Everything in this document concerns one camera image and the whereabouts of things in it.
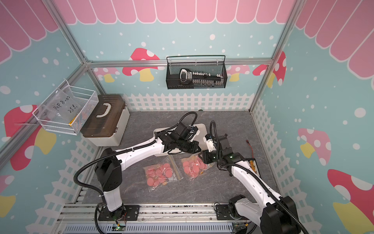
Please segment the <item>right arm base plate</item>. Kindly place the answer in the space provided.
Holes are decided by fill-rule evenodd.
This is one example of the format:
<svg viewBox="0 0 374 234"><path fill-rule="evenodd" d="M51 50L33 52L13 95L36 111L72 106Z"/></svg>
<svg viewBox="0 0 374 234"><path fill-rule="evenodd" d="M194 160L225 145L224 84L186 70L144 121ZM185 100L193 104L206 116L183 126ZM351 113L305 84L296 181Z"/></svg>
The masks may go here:
<svg viewBox="0 0 374 234"><path fill-rule="evenodd" d="M217 220L247 220L247 218L243 216L233 214L228 204L220 204L216 202L213 205L213 209L216 213Z"/></svg>

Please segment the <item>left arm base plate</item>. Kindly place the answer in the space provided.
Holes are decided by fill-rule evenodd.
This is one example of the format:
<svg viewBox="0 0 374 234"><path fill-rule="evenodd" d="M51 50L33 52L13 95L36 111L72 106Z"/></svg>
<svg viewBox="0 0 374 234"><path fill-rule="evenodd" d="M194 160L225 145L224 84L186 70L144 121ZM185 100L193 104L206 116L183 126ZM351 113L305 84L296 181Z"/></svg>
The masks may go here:
<svg viewBox="0 0 374 234"><path fill-rule="evenodd" d="M99 211L99 221L137 221L139 205L122 205L117 210L110 212L107 207Z"/></svg>

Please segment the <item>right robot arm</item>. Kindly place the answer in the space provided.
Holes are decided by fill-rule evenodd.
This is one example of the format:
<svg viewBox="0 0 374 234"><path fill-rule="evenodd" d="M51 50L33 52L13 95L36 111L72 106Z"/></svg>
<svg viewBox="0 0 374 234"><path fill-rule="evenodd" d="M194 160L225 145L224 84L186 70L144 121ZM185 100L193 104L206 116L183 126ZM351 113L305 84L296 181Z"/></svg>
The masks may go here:
<svg viewBox="0 0 374 234"><path fill-rule="evenodd" d="M227 171L250 192L252 203L236 196L230 202L234 218L245 217L260 227L263 234L306 234L307 229L298 217L296 204L289 196L282 197L252 170L250 163L240 153L235 153L227 135L219 136L215 121L209 125L205 151L208 159L221 171Z"/></svg>

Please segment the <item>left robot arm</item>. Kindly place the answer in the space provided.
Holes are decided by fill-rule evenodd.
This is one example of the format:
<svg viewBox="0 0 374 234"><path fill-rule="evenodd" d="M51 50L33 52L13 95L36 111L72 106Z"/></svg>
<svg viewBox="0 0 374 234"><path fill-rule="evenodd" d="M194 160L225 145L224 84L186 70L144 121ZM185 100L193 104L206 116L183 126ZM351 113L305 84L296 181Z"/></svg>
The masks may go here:
<svg viewBox="0 0 374 234"><path fill-rule="evenodd" d="M78 169L74 175L74 183L97 191L109 212L123 213L125 207L119 189L122 172L151 156L169 154L175 150L188 154L202 151L200 145L204 143L203 134L206 134L207 130L204 124L195 123L197 117L196 112L188 112L174 126L154 130L153 137L143 143L116 151L110 148L109 154ZM96 166L100 189L79 181L81 173L93 165Z"/></svg>

